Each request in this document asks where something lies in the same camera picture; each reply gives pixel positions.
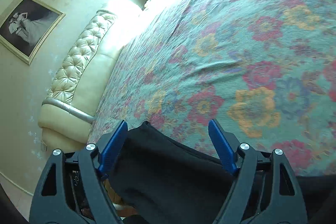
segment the baseboard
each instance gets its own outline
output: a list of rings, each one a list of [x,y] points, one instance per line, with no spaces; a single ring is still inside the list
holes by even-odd
[[[17,188],[19,188],[21,191],[25,192],[26,194],[30,195],[30,196],[34,196],[34,194],[28,192],[27,190],[23,189],[22,187],[18,186],[15,182],[13,182],[11,179],[9,179],[6,175],[4,175],[1,171],[0,171],[0,175],[2,175],[6,180],[8,180],[11,184],[13,184],[14,186],[16,186]]]

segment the blue gripper pad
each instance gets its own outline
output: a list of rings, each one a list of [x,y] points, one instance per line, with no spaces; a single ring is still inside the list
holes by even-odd
[[[234,152],[214,120],[209,121],[208,131],[223,168],[233,175],[238,170],[234,162]]]
[[[127,131],[127,123],[122,121],[100,154],[100,166],[98,167],[98,171],[101,174],[108,174],[113,169],[114,163],[126,140]]]

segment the cream leather headboard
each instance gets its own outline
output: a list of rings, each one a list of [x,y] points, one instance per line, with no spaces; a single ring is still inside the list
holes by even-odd
[[[80,77],[116,18],[115,14],[98,10],[63,60],[62,67],[56,73],[48,90],[47,98],[58,99],[71,105]]]

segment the gold picture frame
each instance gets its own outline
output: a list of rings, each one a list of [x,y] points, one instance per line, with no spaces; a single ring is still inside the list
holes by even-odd
[[[28,65],[65,16],[40,0],[21,0],[0,24],[0,42]]]

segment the bed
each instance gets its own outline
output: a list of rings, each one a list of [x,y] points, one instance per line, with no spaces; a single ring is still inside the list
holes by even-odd
[[[145,120],[217,157],[207,132],[336,173],[336,0],[160,0],[121,52],[88,142]]]

